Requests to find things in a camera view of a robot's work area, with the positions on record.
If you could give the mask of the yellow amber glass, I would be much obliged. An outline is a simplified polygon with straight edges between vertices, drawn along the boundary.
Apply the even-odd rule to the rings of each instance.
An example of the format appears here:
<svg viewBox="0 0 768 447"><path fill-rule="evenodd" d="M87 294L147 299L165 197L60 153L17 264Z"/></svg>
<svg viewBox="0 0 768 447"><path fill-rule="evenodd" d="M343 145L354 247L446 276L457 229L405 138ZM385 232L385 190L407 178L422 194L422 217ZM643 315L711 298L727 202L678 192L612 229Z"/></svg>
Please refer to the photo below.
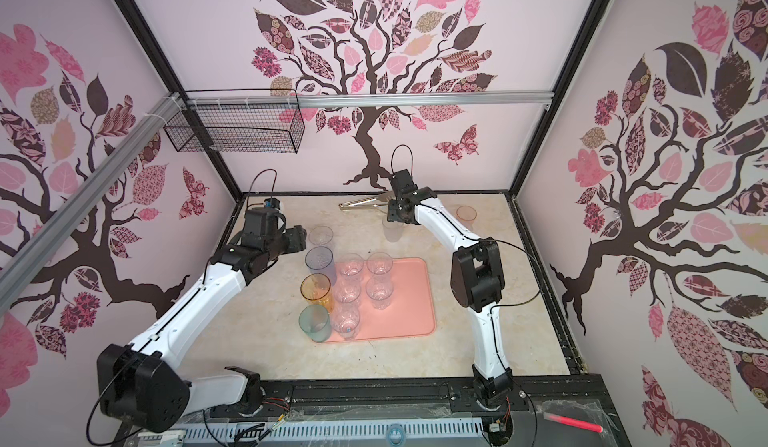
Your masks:
<svg viewBox="0 0 768 447"><path fill-rule="evenodd" d="M310 304L323 306L329 313L333 311L332 284L327 275L322 273L308 275L300 285L300 293Z"/></svg>

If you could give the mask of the green tall cup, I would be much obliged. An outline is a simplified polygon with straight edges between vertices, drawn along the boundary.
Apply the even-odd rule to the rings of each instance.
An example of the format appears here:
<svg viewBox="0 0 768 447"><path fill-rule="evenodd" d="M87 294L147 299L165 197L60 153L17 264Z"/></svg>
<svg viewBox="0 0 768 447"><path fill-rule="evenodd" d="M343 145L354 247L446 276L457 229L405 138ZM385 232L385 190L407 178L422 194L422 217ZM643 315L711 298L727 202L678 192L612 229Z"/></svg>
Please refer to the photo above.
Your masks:
<svg viewBox="0 0 768 447"><path fill-rule="evenodd" d="M302 332L315 343L326 342L332 333L330 314L322 305L310 304L299 314L298 325Z"/></svg>

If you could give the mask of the clear faceted glass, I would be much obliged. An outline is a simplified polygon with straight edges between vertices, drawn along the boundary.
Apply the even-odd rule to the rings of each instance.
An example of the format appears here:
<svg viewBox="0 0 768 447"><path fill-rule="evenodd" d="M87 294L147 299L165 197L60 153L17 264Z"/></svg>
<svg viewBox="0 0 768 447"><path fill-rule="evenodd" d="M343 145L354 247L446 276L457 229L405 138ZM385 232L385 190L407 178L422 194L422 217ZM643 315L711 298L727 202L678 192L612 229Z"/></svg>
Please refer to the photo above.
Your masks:
<svg viewBox="0 0 768 447"><path fill-rule="evenodd" d="M341 307L359 307L361 297L361 286L358 281L349 279L340 279L332 287L334 301Z"/></svg>
<svg viewBox="0 0 768 447"><path fill-rule="evenodd" d="M386 252L374 252L366 260L366 268L374 278L388 278L393 266L394 260Z"/></svg>

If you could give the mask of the frosted clear cup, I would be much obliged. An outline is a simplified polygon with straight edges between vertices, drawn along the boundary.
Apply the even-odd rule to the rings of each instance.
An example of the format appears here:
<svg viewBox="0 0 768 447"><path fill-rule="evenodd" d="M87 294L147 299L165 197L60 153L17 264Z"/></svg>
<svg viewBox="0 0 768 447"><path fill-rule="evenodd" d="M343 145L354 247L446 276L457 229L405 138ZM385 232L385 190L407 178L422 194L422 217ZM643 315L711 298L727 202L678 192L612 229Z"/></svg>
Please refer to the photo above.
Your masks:
<svg viewBox="0 0 768 447"><path fill-rule="evenodd" d="M405 225L401 222L390 221L384 218L382 220L382 228L385 239L390 243L396 243L402 238Z"/></svg>

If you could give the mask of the clear faceted glass front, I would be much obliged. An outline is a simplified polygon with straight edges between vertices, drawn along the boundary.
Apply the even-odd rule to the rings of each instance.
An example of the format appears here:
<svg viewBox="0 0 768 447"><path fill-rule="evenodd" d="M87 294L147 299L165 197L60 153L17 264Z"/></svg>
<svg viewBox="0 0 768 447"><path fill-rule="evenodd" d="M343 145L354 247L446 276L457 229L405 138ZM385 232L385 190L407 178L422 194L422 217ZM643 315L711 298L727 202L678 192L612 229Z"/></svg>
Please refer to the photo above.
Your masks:
<svg viewBox="0 0 768 447"><path fill-rule="evenodd" d="M332 287L334 301L341 307L359 307L361 297L361 286L358 281L349 279L340 279Z"/></svg>

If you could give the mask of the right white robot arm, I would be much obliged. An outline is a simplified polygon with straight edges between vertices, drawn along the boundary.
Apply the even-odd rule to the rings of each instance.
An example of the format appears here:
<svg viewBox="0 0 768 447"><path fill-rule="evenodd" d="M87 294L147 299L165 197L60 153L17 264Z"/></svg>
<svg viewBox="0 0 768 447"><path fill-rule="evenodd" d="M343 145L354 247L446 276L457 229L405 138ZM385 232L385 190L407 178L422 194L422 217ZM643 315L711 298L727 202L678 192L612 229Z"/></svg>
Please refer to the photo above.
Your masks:
<svg viewBox="0 0 768 447"><path fill-rule="evenodd" d="M501 338L498 306L505 277L498 243L467 229L429 187L420 188L402 169L390 178L393 198L387 220L425 227L452 253L450 287L470 317L474 341L473 386L478 402L492 408L514 383Z"/></svg>

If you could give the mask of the pink transparent cup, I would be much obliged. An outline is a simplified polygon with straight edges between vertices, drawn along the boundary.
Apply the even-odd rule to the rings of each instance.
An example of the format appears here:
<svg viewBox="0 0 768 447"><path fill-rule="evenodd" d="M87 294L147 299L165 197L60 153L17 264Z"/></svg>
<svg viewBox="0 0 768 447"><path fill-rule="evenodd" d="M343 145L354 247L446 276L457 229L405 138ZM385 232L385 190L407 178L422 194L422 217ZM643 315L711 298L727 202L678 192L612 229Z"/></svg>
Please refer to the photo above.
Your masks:
<svg viewBox="0 0 768 447"><path fill-rule="evenodd" d="M471 229L477 219L477 211L469 205L460 205L456 208L457 219L468 229Z"/></svg>

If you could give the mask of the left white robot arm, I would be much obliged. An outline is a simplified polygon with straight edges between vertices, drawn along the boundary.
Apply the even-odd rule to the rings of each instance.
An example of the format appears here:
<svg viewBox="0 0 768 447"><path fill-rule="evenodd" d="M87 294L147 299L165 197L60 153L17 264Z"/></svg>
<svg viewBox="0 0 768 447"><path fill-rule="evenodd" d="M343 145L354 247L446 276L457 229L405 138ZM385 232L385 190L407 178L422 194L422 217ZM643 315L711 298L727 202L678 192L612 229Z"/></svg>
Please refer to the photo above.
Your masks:
<svg viewBox="0 0 768 447"><path fill-rule="evenodd" d="M287 225L275 197L247 208L242 229L214 253L186 294L128 344L101 352L95 410L155 433L218 406L256 413L265 397L259 374L228 366L220 375L188 380L178 369L227 303L281 256L305 250L306 237L302 226Z"/></svg>

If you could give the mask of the blue tall cup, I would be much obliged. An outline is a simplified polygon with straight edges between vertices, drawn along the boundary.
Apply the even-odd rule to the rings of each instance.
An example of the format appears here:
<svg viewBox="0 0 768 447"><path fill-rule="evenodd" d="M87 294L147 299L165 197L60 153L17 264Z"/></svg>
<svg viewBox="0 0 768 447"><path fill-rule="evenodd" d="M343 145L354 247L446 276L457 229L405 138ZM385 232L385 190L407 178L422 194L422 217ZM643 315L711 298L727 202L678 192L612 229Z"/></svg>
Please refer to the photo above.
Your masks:
<svg viewBox="0 0 768 447"><path fill-rule="evenodd" d="M305 265L312 273L325 275L331 285L337 281L333 251L326 246L311 248L305 256Z"/></svg>

